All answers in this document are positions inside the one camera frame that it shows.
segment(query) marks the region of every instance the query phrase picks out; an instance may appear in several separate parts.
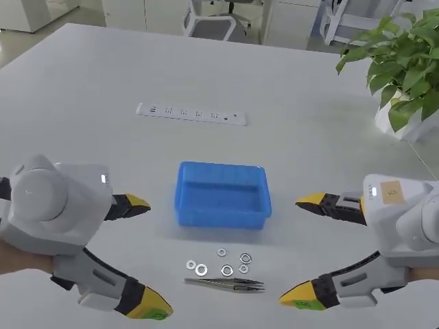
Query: power strip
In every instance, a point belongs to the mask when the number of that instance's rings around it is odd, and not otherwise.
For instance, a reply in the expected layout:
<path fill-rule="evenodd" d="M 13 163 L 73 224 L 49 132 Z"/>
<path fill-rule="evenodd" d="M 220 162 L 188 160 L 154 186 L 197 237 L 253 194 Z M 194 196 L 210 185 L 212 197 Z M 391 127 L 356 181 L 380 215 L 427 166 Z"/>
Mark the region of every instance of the power strip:
<path fill-rule="evenodd" d="M 136 113 L 147 117 L 223 123 L 226 125 L 247 125 L 246 115 L 241 112 L 211 112 L 207 110 L 192 110 L 190 108 L 182 108 L 181 106 L 147 106 L 144 103 L 140 103 Z"/>

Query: potted plant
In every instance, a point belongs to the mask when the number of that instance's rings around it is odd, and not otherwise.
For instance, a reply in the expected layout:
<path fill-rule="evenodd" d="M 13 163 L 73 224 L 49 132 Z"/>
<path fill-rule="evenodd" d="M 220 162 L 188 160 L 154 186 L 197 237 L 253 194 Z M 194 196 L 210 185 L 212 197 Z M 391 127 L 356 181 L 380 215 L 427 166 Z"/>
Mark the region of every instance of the potted plant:
<path fill-rule="evenodd" d="M 423 17 L 404 13 L 410 22 L 403 30 L 393 17 L 385 17 L 376 29 L 351 42 L 363 45 L 342 53 L 336 69 L 347 62 L 372 60 L 367 85 L 372 94 L 381 90 L 376 126 L 398 139 L 415 141 L 439 126 L 439 8 Z"/>

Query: human hand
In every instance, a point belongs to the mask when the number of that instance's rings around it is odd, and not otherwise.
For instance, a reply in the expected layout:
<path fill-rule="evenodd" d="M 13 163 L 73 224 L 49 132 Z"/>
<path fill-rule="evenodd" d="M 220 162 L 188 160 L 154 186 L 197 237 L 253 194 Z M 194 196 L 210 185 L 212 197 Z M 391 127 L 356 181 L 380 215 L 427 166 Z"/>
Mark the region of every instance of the human hand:
<path fill-rule="evenodd" d="M 23 269 L 39 269 L 52 273 L 52 258 L 23 252 L 0 240 L 0 275 Z"/>

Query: orange label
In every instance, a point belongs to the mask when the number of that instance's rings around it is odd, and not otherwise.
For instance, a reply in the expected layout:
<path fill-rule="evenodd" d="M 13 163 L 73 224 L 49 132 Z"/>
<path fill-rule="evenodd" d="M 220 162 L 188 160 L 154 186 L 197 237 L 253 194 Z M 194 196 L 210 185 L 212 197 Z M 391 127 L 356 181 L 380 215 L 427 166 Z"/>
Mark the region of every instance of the orange label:
<path fill-rule="evenodd" d="M 381 183 L 384 204 L 404 204 L 405 199 L 401 183 L 398 180 Z"/>

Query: blue basket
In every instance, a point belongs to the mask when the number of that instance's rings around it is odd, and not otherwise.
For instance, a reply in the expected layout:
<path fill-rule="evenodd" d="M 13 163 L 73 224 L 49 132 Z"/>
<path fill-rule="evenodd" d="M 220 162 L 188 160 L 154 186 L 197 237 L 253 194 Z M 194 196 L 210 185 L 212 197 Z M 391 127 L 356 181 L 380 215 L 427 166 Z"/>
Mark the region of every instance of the blue basket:
<path fill-rule="evenodd" d="M 182 162 L 175 209 L 182 226 L 260 230 L 272 214 L 265 170 Z"/>

